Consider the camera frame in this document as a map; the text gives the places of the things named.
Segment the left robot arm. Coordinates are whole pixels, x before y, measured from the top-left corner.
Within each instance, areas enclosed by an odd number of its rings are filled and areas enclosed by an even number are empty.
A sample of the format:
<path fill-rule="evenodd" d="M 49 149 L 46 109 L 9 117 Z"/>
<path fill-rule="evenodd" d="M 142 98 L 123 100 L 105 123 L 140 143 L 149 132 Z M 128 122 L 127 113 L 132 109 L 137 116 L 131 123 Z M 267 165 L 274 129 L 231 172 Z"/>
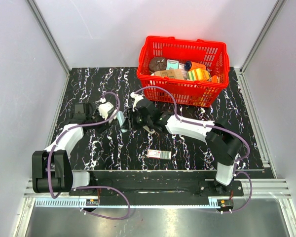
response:
<path fill-rule="evenodd" d="M 77 103 L 74 112 L 65 122 L 61 134 L 42 151 L 32 155 L 32 183 L 35 193 L 69 192 L 79 187 L 86 195 L 96 192 L 97 183 L 87 171 L 72 171 L 69 155 L 85 133 L 94 129 L 105 131 L 110 122 L 104 122 L 116 110 L 110 102 L 93 109 L 90 103 Z"/>

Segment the small light blue stapler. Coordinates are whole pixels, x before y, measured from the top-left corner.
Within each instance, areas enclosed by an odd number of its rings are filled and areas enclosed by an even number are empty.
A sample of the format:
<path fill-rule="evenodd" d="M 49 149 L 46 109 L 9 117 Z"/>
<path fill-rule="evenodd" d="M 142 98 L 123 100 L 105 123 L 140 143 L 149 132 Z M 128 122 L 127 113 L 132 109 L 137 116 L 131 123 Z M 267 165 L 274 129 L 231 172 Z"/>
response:
<path fill-rule="evenodd" d="M 117 115 L 116 115 L 116 118 L 117 118 L 118 123 L 119 123 L 119 125 L 120 125 L 121 132 L 122 132 L 122 133 L 127 132 L 128 129 L 129 129 L 129 126 L 128 126 L 128 119 L 126 119 L 126 118 L 124 117 L 123 112 L 122 112 L 122 111 L 119 111 L 119 112 L 117 113 Z"/>

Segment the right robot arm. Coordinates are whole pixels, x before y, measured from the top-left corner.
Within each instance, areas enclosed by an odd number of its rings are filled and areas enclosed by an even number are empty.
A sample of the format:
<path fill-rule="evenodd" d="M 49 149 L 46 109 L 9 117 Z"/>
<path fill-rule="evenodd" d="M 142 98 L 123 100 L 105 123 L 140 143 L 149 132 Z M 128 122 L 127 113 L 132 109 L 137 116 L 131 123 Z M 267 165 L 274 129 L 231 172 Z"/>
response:
<path fill-rule="evenodd" d="M 217 162 L 214 188 L 217 194 L 227 195 L 232 190 L 233 169 L 242 142 L 226 132 L 224 124 L 214 121 L 199 121 L 176 117 L 170 112 L 161 112 L 150 100 L 144 98 L 129 108 L 122 128 L 132 131 L 145 129 L 149 133 L 182 135 L 204 142 Z"/>

